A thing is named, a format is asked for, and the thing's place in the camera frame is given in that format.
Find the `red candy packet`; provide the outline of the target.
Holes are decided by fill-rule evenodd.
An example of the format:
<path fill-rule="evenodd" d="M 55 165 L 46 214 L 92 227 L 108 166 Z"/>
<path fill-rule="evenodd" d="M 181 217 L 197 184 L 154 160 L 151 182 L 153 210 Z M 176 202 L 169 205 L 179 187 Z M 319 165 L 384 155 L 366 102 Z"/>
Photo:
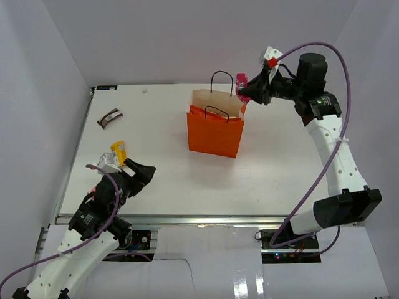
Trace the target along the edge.
<path fill-rule="evenodd" d="M 247 96 L 241 95 L 241 90 L 244 90 L 248 85 L 248 78 L 245 73 L 237 73 L 236 74 L 236 96 L 240 99 L 240 101 L 247 105 L 251 99 Z"/>

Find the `yellow snack packet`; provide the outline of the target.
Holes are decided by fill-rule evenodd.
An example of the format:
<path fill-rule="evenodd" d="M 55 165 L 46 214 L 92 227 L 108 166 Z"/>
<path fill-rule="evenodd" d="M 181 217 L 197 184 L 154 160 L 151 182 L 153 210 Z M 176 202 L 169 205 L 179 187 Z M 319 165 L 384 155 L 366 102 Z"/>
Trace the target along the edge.
<path fill-rule="evenodd" d="M 125 149 L 124 141 L 118 141 L 111 145 L 110 147 L 115 164 L 119 167 L 125 165 L 124 161 L 127 159 L 127 152 Z"/>

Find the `large orange chips bag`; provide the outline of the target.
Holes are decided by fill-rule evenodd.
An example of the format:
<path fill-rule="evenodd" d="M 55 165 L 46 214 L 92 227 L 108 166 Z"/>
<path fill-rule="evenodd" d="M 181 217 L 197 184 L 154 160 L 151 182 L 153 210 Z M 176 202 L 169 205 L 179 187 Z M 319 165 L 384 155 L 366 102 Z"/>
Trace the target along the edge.
<path fill-rule="evenodd" d="M 221 121 L 228 123 L 230 121 L 230 115 L 219 108 L 208 105 L 205 108 L 200 108 L 195 105 L 190 105 L 190 113 L 196 116 L 200 116 L 206 120 Z"/>

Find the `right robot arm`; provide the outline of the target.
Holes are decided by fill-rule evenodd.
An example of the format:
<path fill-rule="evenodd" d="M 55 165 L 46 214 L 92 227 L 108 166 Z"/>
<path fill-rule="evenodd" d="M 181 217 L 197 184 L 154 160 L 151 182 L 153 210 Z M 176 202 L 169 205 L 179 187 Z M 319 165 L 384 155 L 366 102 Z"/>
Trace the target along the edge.
<path fill-rule="evenodd" d="M 305 53 L 297 72 L 283 77 L 278 58 L 282 53 L 268 47 L 261 55 L 262 70 L 237 89 L 239 96 L 268 105 L 272 98 L 291 100 L 312 137 L 327 180 L 328 197 L 315 201 L 308 211 L 295 214 L 281 233 L 282 243 L 294 249 L 304 235 L 338 225 L 364 221 L 381 203 L 378 189 L 369 188 L 345 139 L 342 110 L 335 95 L 325 91 L 325 57 Z"/>

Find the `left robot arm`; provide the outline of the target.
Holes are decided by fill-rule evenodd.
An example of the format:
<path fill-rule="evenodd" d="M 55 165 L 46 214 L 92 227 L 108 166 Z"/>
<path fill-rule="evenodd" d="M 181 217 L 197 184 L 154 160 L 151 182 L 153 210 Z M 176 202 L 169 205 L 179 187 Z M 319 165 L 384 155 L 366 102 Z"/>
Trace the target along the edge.
<path fill-rule="evenodd" d="M 101 180 L 72 216 L 57 253 L 42 259 L 46 267 L 28 286 L 18 288 L 13 298 L 73 298 L 101 261 L 130 246 L 132 227 L 117 214 L 127 199 L 151 182 L 156 168 L 129 158 L 124 164 L 133 174 L 103 162 L 88 166 L 102 175 Z"/>

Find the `orange paper bag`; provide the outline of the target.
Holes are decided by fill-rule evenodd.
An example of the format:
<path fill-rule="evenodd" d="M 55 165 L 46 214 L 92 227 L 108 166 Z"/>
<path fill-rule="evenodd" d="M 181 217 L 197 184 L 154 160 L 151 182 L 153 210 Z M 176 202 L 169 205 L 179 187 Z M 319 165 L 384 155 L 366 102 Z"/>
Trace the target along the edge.
<path fill-rule="evenodd" d="M 230 78 L 230 89 L 222 92 L 214 89 L 213 80 L 217 74 Z M 238 154 L 245 121 L 245 105 L 236 96 L 236 80 L 223 70 L 214 72 L 208 89 L 197 89 L 191 93 L 186 112 L 188 148 L 190 151 L 235 158 Z M 211 105 L 230 115 L 228 123 L 211 121 L 190 113 L 190 105 L 200 108 Z"/>

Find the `brown bar far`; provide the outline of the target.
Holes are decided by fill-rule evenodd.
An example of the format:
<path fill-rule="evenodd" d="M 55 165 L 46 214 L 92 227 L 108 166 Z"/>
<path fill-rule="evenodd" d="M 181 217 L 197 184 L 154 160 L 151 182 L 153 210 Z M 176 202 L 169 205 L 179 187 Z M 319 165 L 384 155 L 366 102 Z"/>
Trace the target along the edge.
<path fill-rule="evenodd" d="M 123 116 L 123 113 L 118 109 L 114 108 L 110 110 L 108 113 L 106 113 L 103 117 L 99 118 L 97 120 L 97 124 L 101 126 L 101 128 L 104 130 L 105 127 L 110 123 L 115 121 L 117 118 L 120 118 Z"/>

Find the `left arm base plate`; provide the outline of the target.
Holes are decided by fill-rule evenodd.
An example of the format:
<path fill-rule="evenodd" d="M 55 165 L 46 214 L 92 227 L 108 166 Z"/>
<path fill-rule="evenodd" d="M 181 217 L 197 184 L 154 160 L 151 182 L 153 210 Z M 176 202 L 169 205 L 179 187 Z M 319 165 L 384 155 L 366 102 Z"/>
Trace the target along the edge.
<path fill-rule="evenodd" d="M 111 260 L 117 262 L 150 262 L 152 261 L 153 254 L 150 253 L 151 249 L 151 231 L 150 230 L 133 230 L 130 245 L 124 247 L 122 250 L 126 252 L 144 251 L 144 255 L 148 260 L 141 255 L 123 255 L 114 257 Z"/>

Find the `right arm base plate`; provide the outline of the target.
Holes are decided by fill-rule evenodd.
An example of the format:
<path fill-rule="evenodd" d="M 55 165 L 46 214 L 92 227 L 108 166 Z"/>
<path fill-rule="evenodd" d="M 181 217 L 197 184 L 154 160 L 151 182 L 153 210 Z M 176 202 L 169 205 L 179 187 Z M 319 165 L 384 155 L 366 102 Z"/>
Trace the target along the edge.
<path fill-rule="evenodd" d="M 319 242 L 316 236 L 274 249 L 269 243 L 275 232 L 274 230 L 259 230 L 254 234 L 254 239 L 261 246 L 264 265 L 321 263 Z"/>

